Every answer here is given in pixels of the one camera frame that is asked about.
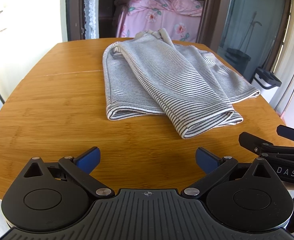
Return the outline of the white lace curtain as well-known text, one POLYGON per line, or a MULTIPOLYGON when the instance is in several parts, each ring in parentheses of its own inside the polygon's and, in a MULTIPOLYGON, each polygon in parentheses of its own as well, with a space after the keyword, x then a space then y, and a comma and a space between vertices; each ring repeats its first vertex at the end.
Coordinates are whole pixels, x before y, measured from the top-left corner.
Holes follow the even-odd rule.
POLYGON ((99 0, 84 0, 85 38, 99 38, 99 0))

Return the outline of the grey striped garment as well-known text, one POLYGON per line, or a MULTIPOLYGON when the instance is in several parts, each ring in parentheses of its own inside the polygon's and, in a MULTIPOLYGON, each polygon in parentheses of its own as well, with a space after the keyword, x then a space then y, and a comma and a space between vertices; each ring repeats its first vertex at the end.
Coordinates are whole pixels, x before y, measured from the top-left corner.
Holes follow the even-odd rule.
POLYGON ((174 44, 165 29, 114 42, 102 63, 109 120, 165 115, 183 139, 239 124, 234 104, 260 94, 213 53, 174 44))

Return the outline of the pink floral bed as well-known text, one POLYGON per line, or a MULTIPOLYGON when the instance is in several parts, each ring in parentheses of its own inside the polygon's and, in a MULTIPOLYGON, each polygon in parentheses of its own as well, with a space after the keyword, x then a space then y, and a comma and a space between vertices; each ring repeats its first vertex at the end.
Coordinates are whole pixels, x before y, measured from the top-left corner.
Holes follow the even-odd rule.
POLYGON ((164 28, 172 40, 195 42, 202 18, 203 1, 115 0, 113 24, 116 37, 135 37, 138 32, 164 28))

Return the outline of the white black-lid bin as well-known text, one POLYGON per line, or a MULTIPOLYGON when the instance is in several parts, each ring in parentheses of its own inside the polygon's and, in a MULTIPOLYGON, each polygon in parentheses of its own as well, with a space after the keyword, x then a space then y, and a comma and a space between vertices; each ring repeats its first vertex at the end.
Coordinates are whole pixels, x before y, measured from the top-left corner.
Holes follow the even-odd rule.
POLYGON ((282 82, 273 73, 256 68, 251 84, 260 91, 264 100, 270 103, 282 82))

